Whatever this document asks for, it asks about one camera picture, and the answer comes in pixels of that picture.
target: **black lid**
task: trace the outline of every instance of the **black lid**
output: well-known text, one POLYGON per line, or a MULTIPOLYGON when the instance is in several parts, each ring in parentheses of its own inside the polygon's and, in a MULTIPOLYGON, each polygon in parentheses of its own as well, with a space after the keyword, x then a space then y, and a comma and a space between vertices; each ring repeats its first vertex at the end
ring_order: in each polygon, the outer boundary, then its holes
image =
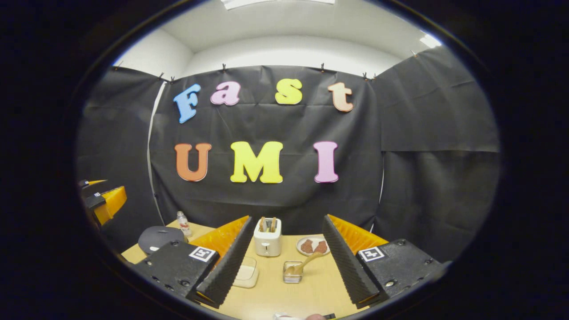
POLYGON ((177 228, 159 225, 144 230, 138 238, 138 245, 149 255, 171 241, 185 242, 184 233, 177 228))

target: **hand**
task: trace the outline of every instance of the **hand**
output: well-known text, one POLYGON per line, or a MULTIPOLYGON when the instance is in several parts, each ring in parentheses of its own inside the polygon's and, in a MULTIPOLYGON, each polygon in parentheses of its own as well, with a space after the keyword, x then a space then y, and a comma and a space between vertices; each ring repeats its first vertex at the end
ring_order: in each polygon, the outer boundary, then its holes
POLYGON ((321 314, 313 314, 306 317, 306 320, 326 320, 321 314))

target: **peach letter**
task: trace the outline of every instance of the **peach letter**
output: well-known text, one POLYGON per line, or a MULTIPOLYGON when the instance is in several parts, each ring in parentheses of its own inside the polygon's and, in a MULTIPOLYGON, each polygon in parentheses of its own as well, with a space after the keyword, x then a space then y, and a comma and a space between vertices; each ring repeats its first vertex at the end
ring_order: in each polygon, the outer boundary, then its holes
POLYGON ((328 90, 332 91, 332 101, 336 109, 348 112, 354 108, 354 105, 346 101, 346 95, 351 95, 352 90, 346 88, 343 82, 334 83, 328 86, 328 90))
POLYGON ((196 150, 198 154, 197 170, 191 171, 188 168, 188 153, 192 150, 192 145, 187 143, 177 144, 174 149, 176 150, 176 171, 178 175, 186 181, 200 181, 205 178, 208 173, 208 151, 212 145, 209 143, 198 143, 196 150))

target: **table surface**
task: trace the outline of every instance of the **table surface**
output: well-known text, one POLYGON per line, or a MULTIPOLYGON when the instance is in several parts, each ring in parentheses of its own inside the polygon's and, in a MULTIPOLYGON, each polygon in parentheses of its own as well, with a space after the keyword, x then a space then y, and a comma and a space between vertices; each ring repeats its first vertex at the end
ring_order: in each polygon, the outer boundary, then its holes
MULTIPOLYGON (((190 223, 189 226, 192 230, 189 241, 213 230, 194 223, 190 223)), ((173 221, 168 227, 179 228, 179 224, 173 221)), ((306 256, 296 250, 298 240, 306 236, 283 235, 281 255, 278 257, 258 256, 255 253, 255 241, 251 238, 245 256, 257 261, 259 278, 255 287, 247 289, 232 286, 219 309, 203 306, 243 320, 272 320, 275 312, 285 312, 298 318, 315 313, 322 315, 334 313, 340 318, 367 309, 368 307, 358 310, 351 303, 331 253, 307 264, 300 283, 283 282, 282 268, 285 261, 306 259, 306 256)), ((127 261, 135 264, 146 257, 138 244, 124 251, 122 255, 127 261)))

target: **pink letter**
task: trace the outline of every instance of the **pink letter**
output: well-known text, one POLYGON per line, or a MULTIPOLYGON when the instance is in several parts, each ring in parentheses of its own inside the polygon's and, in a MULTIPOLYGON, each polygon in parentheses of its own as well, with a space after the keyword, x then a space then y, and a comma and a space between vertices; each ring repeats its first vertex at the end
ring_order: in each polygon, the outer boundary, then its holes
POLYGON ((318 152, 318 174, 314 181, 336 182, 338 175, 334 172, 334 150, 338 144, 332 141, 319 141, 314 144, 314 149, 318 152))
POLYGON ((214 92, 211 97, 213 104, 234 105, 239 102, 239 90, 241 85, 235 81, 222 82, 217 85, 218 91, 214 92))

